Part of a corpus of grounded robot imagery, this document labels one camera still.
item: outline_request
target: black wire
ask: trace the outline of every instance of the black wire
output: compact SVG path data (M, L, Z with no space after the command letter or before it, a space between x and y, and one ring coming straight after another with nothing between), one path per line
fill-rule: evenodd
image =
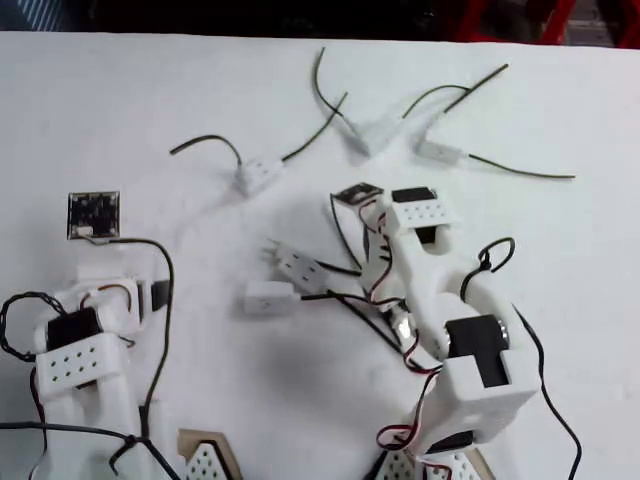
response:
M329 298L348 298L351 300L358 300L359 302L364 302L368 305L374 306L374 307L378 307L380 305L386 305L387 303L393 303L393 302L401 302L404 299L400 298L400 297L390 297L390 298L385 298L384 300L379 300L379 301L371 301L366 297L362 297L360 295L353 295L351 293L338 293L338 292L334 292L332 290L328 290L327 293L318 293L318 294L314 294L314 295L302 295L300 297L300 300L302 301L310 301L310 300L325 300L325 299L329 299Z
M345 93L344 95L342 95L342 98L338 102L338 105L336 106L335 110L331 112L331 115L329 115L329 118L327 118L327 120L324 122L324 125L322 125L322 127L316 133L314 133L309 140L304 142L299 148L297 148L293 152L282 157L283 162L286 162L287 160L290 160L291 158L301 153L304 149L306 149L309 145L311 145L322 134L322 132L324 132L327 129L327 127L329 126L333 118L337 115L337 112L339 112L339 108L342 106L342 104L346 100L347 95L348 93Z
M529 324L529 322L527 322L524 316L520 313L518 308L515 305L513 306L513 308L515 309L516 313L520 317L520 320L522 321L522 325L524 325L525 330L531 337L531 340L533 340L533 343L535 344L536 349L538 350L538 374L540 375L540 384L541 384L542 396L544 397L544 401L549 407L549 410L551 410L551 413L553 414L553 416L556 417L556 420L560 422L560 425L562 425L562 427L569 434L573 442L576 444L576 456L575 456L575 459L573 460L573 464L571 465L571 471L569 472L569 477L568 477L569 480L573 480L575 478L576 471L578 470L578 465L580 464L580 460L582 459L582 445L580 444L580 439L575 434L575 432L571 429L571 427L566 422L566 420L562 418L562 415L560 415L560 412L558 412L558 409L553 405L553 402L551 401L551 397L549 396L547 385L544 381L544 347L542 346L542 342L540 341L540 338L536 334L533 327Z
M471 95L477 89L479 89L482 85L487 83L493 77L495 77L496 75L500 74L503 70L506 70L508 67L509 67L509 64L505 63L500 68L494 70L489 75L487 75L482 80L480 80L478 83L473 85L471 88L468 88L466 92L464 92L462 95L460 95L451 105L449 105L447 108L445 108L443 113L445 113L445 114L449 113L451 110L453 110L456 107L456 105L458 105L460 102L462 102L465 98L467 98L469 95Z
M321 260L316 260L315 262L322 268L324 268L325 270L329 270L330 272L342 273L343 275L349 275L350 277L362 276L362 272L360 272L359 270L349 270L348 268L338 267L337 265L323 262Z
M349 258L351 258L351 261L353 262L353 264L356 265L359 270L362 270L362 265L360 265L360 262L356 258L356 255L353 253L353 250L349 246L349 242L347 242L347 239L344 236L344 232L342 231L342 227L340 226L340 221L338 220L338 214L336 213L336 199L333 193L329 194L329 201L331 202L331 215L333 216L333 223L336 225L336 229L338 230L338 236L340 237L340 241L342 242L342 245L347 251L347 254L349 255Z
M322 103L324 103L325 106L329 110L331 110L334 114L339 115L342 119L344 119L344 115L342 114L342 112L340 112L340 110L338 110L336 107L331 105L329 100L327 100L325 96L322 94L322 92L320 91L320 84L318 82L318 72L320 71L320 63L322 62L322 56L324 55L324 50L325 50L325 47L322 47L322 50L320 50L320 54L318 55L318 58L316 59L316 63L313 67L313 88L318 94L318 97L320 97L320 100L322 100Z
M38 417L40 418L40 422L45 423L47 421L46 415L44 413L44 408L40 403L40 395L38 394L38 388L36 387L36 367L31 369L31 374L29 375L29 390L31 390L31 398L33 399L33 403L36 406L36 410L38 411ZM47 431L45 429L42 430L42 453L40 454L40 458L37 460L36 464L31 469L31 473L29 473L29 480L33 478L33 473L35 472L36 467L42 462L42 459L47 454L47 450L49 449L49 442L47 441Z
M133 348L136 346L135 340L131 340L130 338L123 337L122 335L118 335L118 338L127 344L127 348Z
M9 340L7 340L7 313L9 312L9 307L13 303L25 298L38 298L49 305L59 315L66 315L67 312L56 298L50 296L45 292L24 292L18 295L14 295L4 302L4 304L2 305L2 310L0 310L0 347L2 347L2 349L8 354L16 357L18 360L22 360L23 362L27 363L33 363L36 360L36 356L33 353L29 351L25 353L19 352L11 345L9 345Z
M236 160L238 161L238 166L242 165L242 158L240 157L238 150L236 150L236 147L234 147L229 140L227 140L226 138L220 135L202 135L200 137L192 138L191 140L187 140L183 144L178 145L175 148L172 148L171 150L169 150L169 153L171 155L175 155L176 153L180 153L182 150L189 148L190 146L195 145L196 143L204 142L205 140L219 140L225 143L231 150L233 150L233 154L236 156Z
M509 244L509 252L507 253L507 256L504 258L504 260L502 260L502 262L500 262L500 264L497 267L492 267L490 250L502 243ZM488 270L491 271L491 273L497 272L502 267L504 267L509 260L511 260L511 257L513 257L513 254L515 253L515 251L516 251L516 241L511 237L504 237L499 240L496 240L495 242L490 243L489 245L484 247L482 250L480 250L480 253L478 253L478 261L480 262L480 265L478 266L478 268L468 273L467 276L464 277L464 279L462 280L462 284L460 285L460 298L462 299L462 301L463 302L467 301L467 288L469 286L469 282L473 279L473 277L475 277L480 272L486 272Z
M437 92L438 90L443 90L445 88L458 88L458 89L462 89L462 90L465 90L465 91L469 90L467 87L463 87L462 85L440 85L438 87L431 88L431 89L427 90L426 92L424 92L422 95L420 95L418 98L416 98L416 100L411 104L411 106L409 108L407 108L407 111L404 112L404 114L402 115L402 118L407 118L407 116L411 113L411 111L414 108L416 108L416 106L422 100L424 100L426 97L428 97L432 93Z
M494 162L493 160L489 160L484 157L479 157L478 155L474 155L472 153L470 153L468 156L469 158L473 158L474 160L478 160L479 162L483 162L488 165L494 166L496 168L505 170L507 172L516 173L518 175L526 175L529 177L547 178L547 179L553 179L553 180L573 180L574 178L576 178L575 175L558 175L558 174L552 174L552 173L537 173L537 172L529 172L527 170L518 170L517 168L507 167L498 162Z
M113 430L106 430L104 428L83 427L81 425L64 425L59 423L45 423L45 422L2 422L0 423L0 430L51 430L58 432L78 432L78 433L90 433L94 435L103 435L106 437L113 437L123 440L125 444L142 443L149 453L158 461L163 470L172 480L181 480L180 476L171 467L169 462L162 456L156 446L149 440L149 438L135 437L133 435L125 435L124 433L115 432Z
M91 242L93 245L104 246L113 243L123 243L123 244L143 244L143 245L152 245L156 247L162 255L164 256L167 266L169 267L169 286L167 288L167 313L165 317L165 327L164 327L164 347L162 349L162 357L160 358L160 362L158 363L158 367L156 368L156 372L153 376L153 380L151 381L151 385L149 386L149 390L147 391L147 396L144 401L144 405L141 407L140 411L140 419L141 419L141 430L142 437L149 436L149 408L151 406L151 399L153 398L153 392L156 389L158 381L160 380L160 375L162 374L162 369L164 368L164 364L167 361L167 356L169 355L169 343L171 340L171 310L173 308L173 290L175 284L175 271L173 269L173 261L171 260L171 256L162 244L156 242L155 240L150 240L148 238L109 238L104 240L104 243L97 242L89 237L82 237L85 240Z

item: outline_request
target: small circuit board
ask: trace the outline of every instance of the small circuit board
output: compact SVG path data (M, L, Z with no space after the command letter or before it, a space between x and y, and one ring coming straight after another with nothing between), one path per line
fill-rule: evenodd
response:
M384 190L369 183L358 183L352 187L345 188L334 195L340 203L355 207L362 202L369 200L376 195L380 195Z
M67 239L120 235L120 192L70 193Z

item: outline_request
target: white connector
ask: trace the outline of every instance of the white connector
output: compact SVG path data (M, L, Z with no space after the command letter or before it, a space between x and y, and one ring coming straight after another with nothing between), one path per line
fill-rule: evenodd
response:
M260 157L242 163L236 172L236 183L247 197L264 190L282 171L282 160L277 157Z
M300 301L288 282L251 282L244 299L245 312L251 315L281 315L289 313Z
M444 145L442 143L431 142L426 138L418 146L418 154L429 160L437 160L447 165L457 164L466 154L459 148Z
M385 116L375 122L364 125L353 122L347 122L347 125L349 125L362 151L373 157L382 152L391 143L398 131L400 120Z
M288 247L278 249L278 271L307 293L325 293L329 274L313 258Z

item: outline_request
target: wire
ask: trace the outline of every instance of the wire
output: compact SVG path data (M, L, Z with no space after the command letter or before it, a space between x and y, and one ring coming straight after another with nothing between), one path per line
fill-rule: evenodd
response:
M378 434L376 435L376 443L380 448L383 448L384 450L390 450L390 451L404 450L409 445L411 445L411 443L415 440L416 435L420 430L420 421L422 418L422 404L424 403L424 398L427 393L427 388L429 388L431 381L434 378L436 378L436 376L438 376L441 370L442 368L434 369L433 372L427 375L427 379L424 382L424 386L422 387L422 392L420 392L420 397L416 405L416 413L414 415L412 425L405 425L405 424L387 425L386 427L381 428L380 431L378 431ZM406 438L400 438L399 436L395 436L396 442L394 443L391 443L391 442L384 443L381 441L380 437L382 437L382 435L394 430L401 430L405 432L408 431L409 435L407 435Z
M580 460L582 459L582 445L580 444L580 439L575 434L575 432L571 429L571 427L566 422L566 420L562 418L562 415L560 415L560 412L558 412L558 409L554 406L553 402L551 401L551 397L549 396L549 391L547 390L547 385L544 381L545 355L544 355L544 347L542 346L542 342L540 341L540 338L536 334L533 327L524 318L522 313L520 313L520 310L518 310L518 308L515 305L513 306L513 308L515 309L516 313L520 317L520 320L522 321L522 325L524 325L524 329L527 331L527 333L531 337L531 340L533 340L533 343L536 346L536 350L538 350L538 374L540 375L540 385L541 385L542 396L544 397L544 401L549 407L549 410L551 410L551 413L553 414L553 416L556 417L556 420L560 422L560 425L562 425L562 428L566 430L566 432L569 434L573 442L576 444L576 456L573 460L573 464L571 465L571 471L569 472L569 477L568 477L569 480L573 480L576 476L576 471L578 470L578 465L580 464Z
M130 338L123 337L122 335L118 335L118 338L127 344L127 348L133 348L136 346L135 340L131 340Z
M316 260L315 262L322 268L324 268L325 270L329 270L330 272L342 273L343 275L349 275L350 277L362 276L362 272L359 270L349 270L348 268L338 267L337 265L323 262L321 260Z
M119 283L110 283L108 285L102 285L100 287L97 288L97 290L99 292L103 292L105 290L109 290L112 288L121 288L125 291L125 293L127 294L127 309L129 311L131 311L131 307L133 305L133 299L131 298L131 292L129 291L129 289L127 287L125 287L124 285L121 285ZM87 300L89 300L89 298L91 298L91 294L87 293L84 297L82 297L82 300L80 301L80 308L84 308L84 304Z
M442 365L438 365L433 368L422 368L419 366L415 366L411 363L411 355L413 355L413 352L415 351L415 349L418 348L419 343L420 343L420 331L415 330L415 340L413 341L411 346L407 349L407 351L402 354L402 360L404 361L405 366L409 370L411 370L413 373L419 373L420 375L431 375L433 372L440 370L442 368Z
M7 313L9 311L9 307L13 303L25 298L38 298L49 305L59 315L66 315L67 311L64 309L59 300L45 292L29 291L20 293L18 295L12 296L2 305L2 310L0 310L0 347L2 347L5 352L16 357L18 360L22 360L23 362L27 363L33 363L36 360L36 356L33 353L29 351L21 353L18 350L14 349L11 345L9 345L9 341L7 340Z
M42 404L40 403L40 395L38 394L38 388L36 387L36 367L31 369L31 374L29 375L29 389L31 390L31 398L33 398L33 403L36 406L36 410L38 410L38 417L42 423L45 423L46 415L44 413L44 408L42 408ZM35 475L38 473L38 469L44 460L47 450L49 448L49 443L47 442L47 431L42 430L42 454L36 461L35 465L31 468L29 472L28 480L33 480Z
M342 119L344 119L344 115L342 114L342 112L340 112L338 108L331 105L331 103L329 103L329 100L325 98L325 96L322 94L322 91L320 90L320 83L318 82L318 73L320 71L320 63L322 62L322 56L324 55L324 50L325 50L325 47L322 47L322 50L320 50L320 54L316 59L316 63L313 66L313 88L315 89L316 93L320 97L320 100L322 100L322 103L324 103L325 106L329 110L331 110L335 115L339 115Z
M480 80L478 83L476 83L475 85L473 85L471 88L468 88L466 92L464 92L462 95L460 95L451 105L449 105L447 108L444 109L444 114L446 115L447 113L449 113L451 110L453 110L460 102L462 102L465 98L467 98L469 95L471 95L473 92L475 92L477 89L479 89L482 85L484 85L485 83L487 83L489 80L491 80L493 77L499 75L503 70L506 70L507 68L509 68L509 64L505 63L504 65L502 65L500 68L497 68L496 70L494 70L493 72L491 72L489 75L487 75L486 77L484 77L482 80Z
M424 92L422 95L420 95L418 98L416 98L416 100L411 104L411 106L407 109L406 112L404 112L404 114L402 115L402 118L407 118L407 116L411 113L411 111L416 108L418 106L418 104L424 100L426 97L428 97L429 95L431 95L432 93L437 92L438 90L442 90L445 88L458 88L461 90L469 90L467 87L463 87L462 85L440 85L438 87L434 87L431 88L429 90L427 90L426 92Z
M526 170L518 170L516 168L507 167L498 162L494 162L493 160L489 160L484 157L479 157L478 155L474 155L472 153L469 153L468 156L469 158L473 158L474 160L478 160L479 162L483 162L488 165L492 165L494 167L505 170L507 172L516 173L518 175L527 175L529 177L547 178L552 180L573 180L574 178L576 178L575 175L557 175L557 174L551 174L551 173L537 173L537 172L528 172Z
M123 440L125 444L142 443L149 453L158 461L163 470L172 480L181 480L180 476L169 465L169 462L162 456L156 446L146 437L136 437L134 435L125 435L124 433L115 432L113 430L106 430L104 428L95 427L83 427L81 425L64 425L59 423L45 423L45 422L3 422L0 423L0 430L51 430L58 432L79 432L90 433L94 435L103 435L106 437L113 437Z
M162 357L160 358L160 362L158 363L158 367L156 368L156 372L153 375L153 380L151 381L151 385L149 386L149 390L147 391L147 396L144 401L144 405L140 409L140 419L141 419L141 430L142 437L149 436L149 408L151 406L151 399L153 398L153 392L158 385L158 381L160 380L160 375L162 374L162 370L164 368L164 364L167 361L167 356L169 355L169 343L171 340L171 310L173 308L173 290L175 284L175 271L173 269L173 261L171 260L171 256L162 244L156 242L155 240L150 240L148 238L109 238L104 241L98 242L90 237L82 237L88 242L92 243L96 246L104 246L114 243L122 243L122 244L142 244L142 245L152 245L156 247L162 255L164 256L167 267L169 268L169 287L167 289L167 313L165 317L165 327L164 327L164 346L162 348Z
M348 93L345 93L344 95L342 95L342 98L338 102L338 105L336 106L336 108L334 110L332 110L331 115L329 115L329 118L327 118L327 120L324 122L324 125L322 125L322 127L316 133L314 133L313 136L309 140L304 142L299 148L297 148L293 152L291 152L291 153L285 155L284 157L282 157L282 161L283 162L286 162L287 160L290 160L291 158L293 158L296 155L298 155L299 153L301 153L304 149L306 149L309 145L311 145L322 134L322 132L324 132L327 129L327 127L329 126L329 124L331 123L333 118L339 113L339 108L342 106L344 101L347 99L347 95L348 95Z
M365 221L365 219L364 219L364 215L362 214L362 211L363 211L365 208L367 208L367 207L369 207L369 206L371 206L371 205L375 204L377 201L378 201L377 199L369 200L368 202L365 202L365 203L363 203L362 205L360 205L360 206L358 207L358 218L360 219L360 221L361 221L361 222L362 222L362 224L364 225L364 228L366 228L367 230L369 230L370 232L373 232L373 233L376 233L376 230L375 230L374 228L371 228L371 227L367 224L367 222L366 222L366 221Z
M362 265L360 265L360 262L356 258L356 255L353 253L353 250L351 249L349 242L347 242L347 239L344 236L342 227L340 226L340 221L338 220L338 214L336 213L336 198L333 193L329 194L329 201L331 203L331 215L333 216L333 223L336 226L336 230L338 230L338 236L340 237L340 241L342 242L342 245L347 251L347 254L349 255L349 258L351 259L353 264L356 265L359 270L362 270Z
M490 250L503 243L509 244L509 252L507 253L507 256L504 258L504 260L500 262L500 264L497 267L492 267ZM480 272L486 272L486 271L491 271L491 273L497 272L502 267L504 267L509 260L511 260L511 257L513 257L513 254L515 252L516 252L516 241L511 237L504 237L499 240L496 240L495 242L490 243L489 245L484 247L482 250L480 250L480 253L478 253L478 261L480 262L480 265L478 266L478 268L468 273L467 276L464 277L464 279L462 280L462 284L460 285L460 298L462 299L462 301L463 302L467 301L467 288L469 287L469 282L473 279L473 277L475 277Z
M183 144L178 145L175 148L172 148L171 150L169 150L169 153L171 155L175 155L176 153L180 153L181 151L189 148L190 146L195 145L196 143L204 142L205 140L219 140L225 143L231 150L233 150L233 154L236 156L236 160L238 161L238 166L242 165L242 158L240 157L238 150L236 150L236 147L234 147L229 140L227 140L221 135L202 135L200 137L192 138L191 140L187 140Z
M328 298L349 298L352 300L358 300L359 302L364 302L374 307L379 307L381 305L386 305L388 303L401 302L402 300L404 300L403 298L400 298L400 297L390 297L390 298L385 298L384 300L378 300L377 302L373 302L370 299L361 297L359 295L353 295L351 293L337 293L332 290L327 290L327 293L319 293L316 295L303 295L300 297L300 300L302 301L325 300Z

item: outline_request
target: white table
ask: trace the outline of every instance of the white table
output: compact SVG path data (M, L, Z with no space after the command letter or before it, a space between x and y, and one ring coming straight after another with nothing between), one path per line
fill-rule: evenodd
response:
M509 62L434 139L514 167L576 172L577 180L519 178L472 163L443 170L415 158L407 132L365 161L333 126L287 164L283 179L245 201L229 190L234 161L223 145L168 155L205 133L226 135L245 157L297 147L326 116L310 84L322 45L324 90L333 100L348 90L344 110L361 120ZM470 253L504 235L517 239L499 275L545 344L551 394L585 448L579 477L632 471L640 53L2 33L0 65L0 296L61 288L77 248L65 239L67 193L120 190L122 233L162 241L176 263L173 343L158 393L181 426L224 432L245 478L359 478L376 455L376 431L415 401L420 379L334 302L272 320L238 308L245 283L271 275L260 251L268 235L342 260L322 201L361 180L446 189ZM429 111L433 103L416 115ZM32 341L31 308L9 318L11 340L23 348ZM146 381L160 330L157 320L137 347ZM35 418L28 371L2 356L0 420ZM0 438L2 477L26 477L40 434ZM540 396L483 452L509 479L566 478L575 453Z

